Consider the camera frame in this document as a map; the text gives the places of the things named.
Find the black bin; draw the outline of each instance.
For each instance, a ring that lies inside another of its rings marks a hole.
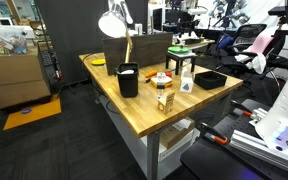
[[[224,86],[226,83],[226,78],[226,76],[214,71],[207,71],[195,74],[194,83],[203,89],[209,90]]]
[[[123,63],[116,67],[116,74],[118,78],[118,85],[123,97],[135,97],[138,93],[138,64],[137,63]],[[123,74],[127,70],[134,72]]]

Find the black tray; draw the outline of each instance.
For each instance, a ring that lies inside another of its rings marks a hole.
[[[216,73],[214,71],[207,71],[195,74],[194,83],[199,85],[203,89],[209,90],[224,86],[226,78],[226,76]]]

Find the white lamp shade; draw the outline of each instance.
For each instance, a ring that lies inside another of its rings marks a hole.
[[[110,37],[125,36],[126,23],[124,17],[116,12],[108,11],[98,21],[98,26],[103,33]]]

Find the dark wall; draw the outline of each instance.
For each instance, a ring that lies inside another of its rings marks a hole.
[[[85,79],[79,54],[102,52],[102,39],[98,20],[108,11],[107,0],[35,0],[40,9],[65,84]],[[148,0],[126,0],[136,23],[147,29]]]

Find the yellow mat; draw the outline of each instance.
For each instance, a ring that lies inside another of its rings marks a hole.
[[[42,118],[61,113],[61,102],[54,95],[49,103],[29,107],[32,111],[28,114],[23,114],[22,111],[12,113],[8,116],[3,130],[11,129],[23,124],[40,120]]]

